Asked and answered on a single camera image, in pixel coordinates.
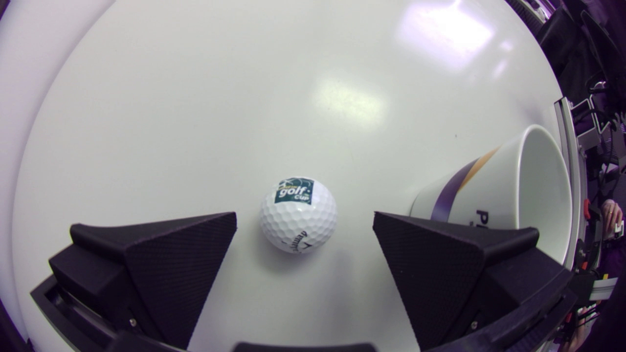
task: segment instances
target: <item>white tabletop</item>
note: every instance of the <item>white tabletop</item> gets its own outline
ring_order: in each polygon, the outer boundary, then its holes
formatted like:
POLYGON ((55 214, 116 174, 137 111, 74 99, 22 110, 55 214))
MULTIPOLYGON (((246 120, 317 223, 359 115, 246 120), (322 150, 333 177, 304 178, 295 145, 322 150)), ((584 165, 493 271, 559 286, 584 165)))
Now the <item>white tabletop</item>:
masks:
POLYGON ((372 231, 419 190, 532 123, 559 138, 547 60, 502 0, 120 0, 83 38, 31 132, 13 254, 38 351, 67 348, 28 293, 72 223, 236 211, 238 231, 189 349, 238 341, 417 350, 372 231), (312 177, 337 230, 272 247, 259 206, 312 177))

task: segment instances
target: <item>textured black surface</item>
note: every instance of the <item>textured black surface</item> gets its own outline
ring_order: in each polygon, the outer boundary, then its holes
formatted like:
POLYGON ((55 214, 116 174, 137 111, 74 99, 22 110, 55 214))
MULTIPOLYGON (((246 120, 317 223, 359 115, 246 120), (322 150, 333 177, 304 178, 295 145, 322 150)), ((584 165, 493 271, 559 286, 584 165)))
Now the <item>textured black surface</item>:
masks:
POLYGON ((485 266, 535 246, 535 229, 488 230, 377 212, 374 231, 422 349, 439 345, 485 266))
POLYGON ((231 212, 124 227, 74 225, 71 235, 76 245, 122 262, 164 342, 186 348, 236 229, 231 212))

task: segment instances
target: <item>golf ball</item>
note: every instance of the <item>golf ball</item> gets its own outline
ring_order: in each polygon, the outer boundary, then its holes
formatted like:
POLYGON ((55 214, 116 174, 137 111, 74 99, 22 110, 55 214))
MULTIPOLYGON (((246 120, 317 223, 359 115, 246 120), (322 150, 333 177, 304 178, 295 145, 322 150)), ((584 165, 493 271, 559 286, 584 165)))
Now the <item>golf ball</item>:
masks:
POLYGON ((301 254, 323 245, 335 231, 337 204, 320 182, 305 177, 280 181, 261 206, 261 228, 285 252, 301 254))

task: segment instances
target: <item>golf cup logo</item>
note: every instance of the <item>golf cup logo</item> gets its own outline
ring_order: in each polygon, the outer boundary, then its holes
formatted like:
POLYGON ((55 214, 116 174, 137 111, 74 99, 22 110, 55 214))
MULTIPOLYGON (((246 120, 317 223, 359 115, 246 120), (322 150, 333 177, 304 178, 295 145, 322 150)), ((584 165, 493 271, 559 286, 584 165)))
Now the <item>golf cup logo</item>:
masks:
POLYGON ((311 179, 302 177, 292 177, 291 179, 280 181, 274 203, 300 202, 310 205, 314 182, 311 179))

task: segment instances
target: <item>white cup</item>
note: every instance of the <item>white cup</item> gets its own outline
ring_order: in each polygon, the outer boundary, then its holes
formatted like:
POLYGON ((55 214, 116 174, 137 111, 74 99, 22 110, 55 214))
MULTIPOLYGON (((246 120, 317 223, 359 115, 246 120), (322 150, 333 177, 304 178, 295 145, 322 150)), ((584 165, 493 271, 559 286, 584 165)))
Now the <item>white cup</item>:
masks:
POLYGON ((572 193, 561 151, 541 126, 426 186, 411 216, 490 229, 539 230, 537 248, 563 264, 572 193))

